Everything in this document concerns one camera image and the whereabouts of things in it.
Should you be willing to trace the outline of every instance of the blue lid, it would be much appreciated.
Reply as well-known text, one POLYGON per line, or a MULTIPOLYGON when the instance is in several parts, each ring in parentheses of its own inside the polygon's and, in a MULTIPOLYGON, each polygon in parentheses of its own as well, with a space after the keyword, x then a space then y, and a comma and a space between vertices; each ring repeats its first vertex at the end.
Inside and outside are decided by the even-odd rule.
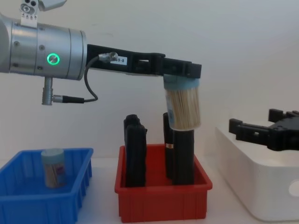
POLYGON ((45 149, 42 151, 42 161, 49 165, 64 162, 64 150, 61 148, 45 149))
POLYGON ((198 86, 199 78, 164 75, 164 89, 166 90, 189 90, 198 86))

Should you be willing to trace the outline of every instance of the blue plastic bin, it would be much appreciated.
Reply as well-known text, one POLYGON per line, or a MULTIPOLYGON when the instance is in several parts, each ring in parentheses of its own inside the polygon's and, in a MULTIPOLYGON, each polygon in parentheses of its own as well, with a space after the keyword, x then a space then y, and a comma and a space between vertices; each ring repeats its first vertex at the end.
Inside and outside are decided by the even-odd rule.
POLYGON ((0 224, 74 224, 92 177, 91 148, 65 149, 67 185, 44 183, 42 150, 22 151, 0 169, 0 224))

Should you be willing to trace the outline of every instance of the green led ring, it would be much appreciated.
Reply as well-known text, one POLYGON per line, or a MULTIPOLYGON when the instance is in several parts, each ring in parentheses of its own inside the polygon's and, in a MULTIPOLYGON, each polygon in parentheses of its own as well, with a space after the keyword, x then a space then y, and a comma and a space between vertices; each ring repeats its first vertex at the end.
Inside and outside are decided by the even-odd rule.
POLYGON ((47 57, 47 61, 48 61, 48 63, 49 63, 50 65, 58 65, 59 62, 60 62, 60 57, 59 57, 58 54, 51 53, 51 54, 48 55, 48 57, 47 57), (52 57, 52 56, 55 56, 55 57, 57 58, 57 62, 55 62, 55 63, 51 62, 50 57, 52 57))

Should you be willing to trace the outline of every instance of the plastic tray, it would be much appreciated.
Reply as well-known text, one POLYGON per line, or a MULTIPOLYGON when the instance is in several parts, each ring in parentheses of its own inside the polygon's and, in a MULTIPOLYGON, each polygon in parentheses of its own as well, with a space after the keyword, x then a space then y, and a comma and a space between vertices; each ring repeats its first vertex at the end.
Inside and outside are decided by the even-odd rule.
POLYGON ((0 169, 0 224, 74 224, 92 177, 93 149, 65 149, 67 185, 44 184, 42 150, 22 151, 0 169))
POLYGON ((120 148, 115 192, 123 223, 202 219, 206 217, 207 191, 212 182, 194 159, 195 184, 173 186, 166 178, 163 145, 148 145, 146 187, 126 188, 125 147, 120 148))

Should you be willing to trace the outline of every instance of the red plastic bin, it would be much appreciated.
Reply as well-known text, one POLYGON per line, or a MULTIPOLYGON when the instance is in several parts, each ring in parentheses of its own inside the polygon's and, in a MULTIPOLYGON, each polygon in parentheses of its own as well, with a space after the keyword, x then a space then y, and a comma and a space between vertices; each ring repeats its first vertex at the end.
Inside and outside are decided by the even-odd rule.
POLYGON ((125 147, 120 148, 115 192, 123 223, 203 219, 212 182, 195 157, 195 184, 173 186, 165 171, 164 144, 148 145, 146 186, 126 188, 125 147))

